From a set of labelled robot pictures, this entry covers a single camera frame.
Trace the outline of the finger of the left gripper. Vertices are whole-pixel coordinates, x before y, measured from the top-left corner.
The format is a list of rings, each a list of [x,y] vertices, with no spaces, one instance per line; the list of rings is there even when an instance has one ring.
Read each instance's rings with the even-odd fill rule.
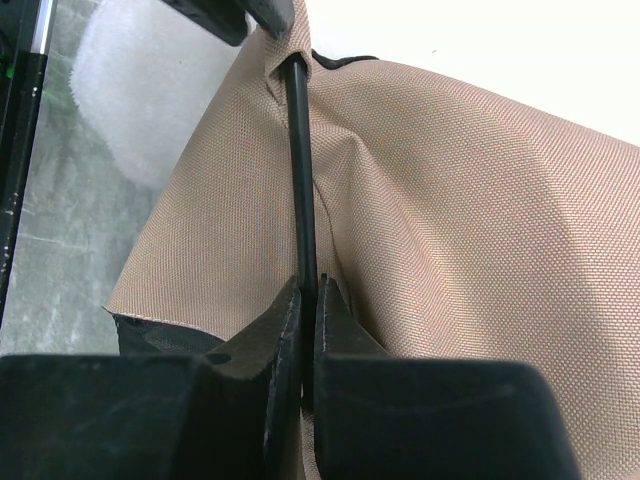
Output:
[[[239,46],[248,35],[245,10],[235,1],[164,0],[164,3],[230,46]]]
[[[273,39],[286,35],[295,21],[292,0],[241,0],[239,5]]]

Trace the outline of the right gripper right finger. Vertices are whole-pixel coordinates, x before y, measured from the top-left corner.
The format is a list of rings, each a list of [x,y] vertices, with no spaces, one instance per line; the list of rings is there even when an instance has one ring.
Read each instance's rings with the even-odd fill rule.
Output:
[[[314,450],[325,479],[576,479],[540,373],[509,361],[391,356],[320,282]]]

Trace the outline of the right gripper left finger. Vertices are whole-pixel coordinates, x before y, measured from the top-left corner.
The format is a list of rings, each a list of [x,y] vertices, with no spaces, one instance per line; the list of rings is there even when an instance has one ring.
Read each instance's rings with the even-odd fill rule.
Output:
[[[5,479],[293,479],[301,295],[202,354],[1,360]]]

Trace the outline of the tan fabric pet tent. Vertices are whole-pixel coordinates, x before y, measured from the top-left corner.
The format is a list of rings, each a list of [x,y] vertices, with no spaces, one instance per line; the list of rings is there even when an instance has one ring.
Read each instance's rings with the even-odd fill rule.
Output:
[[[470,84],[253,33],[108,301],[229,339],[295,272],[285,90],[309,67],[319,268],[392,353],[520,360],[586,479],[639,475],[639,150]]]

